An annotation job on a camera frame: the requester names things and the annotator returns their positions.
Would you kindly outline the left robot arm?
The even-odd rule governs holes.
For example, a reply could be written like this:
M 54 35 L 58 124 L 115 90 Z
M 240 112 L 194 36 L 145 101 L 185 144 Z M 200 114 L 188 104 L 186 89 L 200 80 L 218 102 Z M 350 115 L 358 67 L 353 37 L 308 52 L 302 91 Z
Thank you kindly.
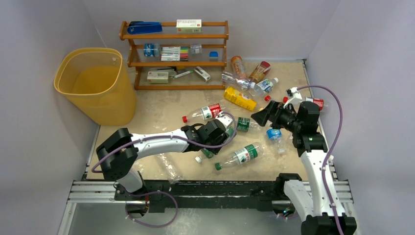
M 101 173 L 106 181 L 118 182 L 133 200 L 140 200 L 146 187 L 141 174 L 132 169 L 135 161 L 164 153 L 219 150 L 234 138 L 226 133 L 234 121 L 231 114 L 224 114 L 206 124 L 185 125 L 158 134 L 134 134 L 120 128 L 96 149 L 98 163 L 91 171 Z

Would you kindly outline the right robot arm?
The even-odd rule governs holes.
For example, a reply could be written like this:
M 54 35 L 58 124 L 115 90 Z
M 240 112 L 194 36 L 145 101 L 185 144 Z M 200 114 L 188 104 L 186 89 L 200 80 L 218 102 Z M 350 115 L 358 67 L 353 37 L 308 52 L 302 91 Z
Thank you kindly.
M 329 149 L 318 132 L 320 109 L 317 104 L 302 102 L 297 111 L 292 104 L 271 101 L 266 108 L 251 115 L 264 127 L 267 122 L 276 129 L 292 133 L 293 146 L 305 167 L 311 193 L 293 174 L 279 174 L 276 196 L 294 205 L 301 218 L 303 235 L 352 235 L 357 230 L 356 219 L 347 215 L 335 189 L 329 171 Z

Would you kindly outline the dark green label bottle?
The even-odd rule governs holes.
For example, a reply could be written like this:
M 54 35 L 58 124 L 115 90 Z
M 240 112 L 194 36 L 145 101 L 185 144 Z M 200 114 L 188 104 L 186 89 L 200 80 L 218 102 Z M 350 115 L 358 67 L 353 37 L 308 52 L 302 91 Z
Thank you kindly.
M 254 120 L 247 117 L 238 117 L 236 120 L 236 130 L 243 133 L 259 133 L 263 127 Z

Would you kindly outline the green white label bottle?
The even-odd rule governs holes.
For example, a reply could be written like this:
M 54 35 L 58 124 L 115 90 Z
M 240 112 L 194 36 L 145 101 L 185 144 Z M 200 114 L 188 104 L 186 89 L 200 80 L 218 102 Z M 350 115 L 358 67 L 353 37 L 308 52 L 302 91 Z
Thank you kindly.
M 263 145 L 259 142 L 254 142 L 232 152 L 227 160 L 215 163 L 214 167 L 217 171 L 236 167 L 261 156 L 263 153 Z

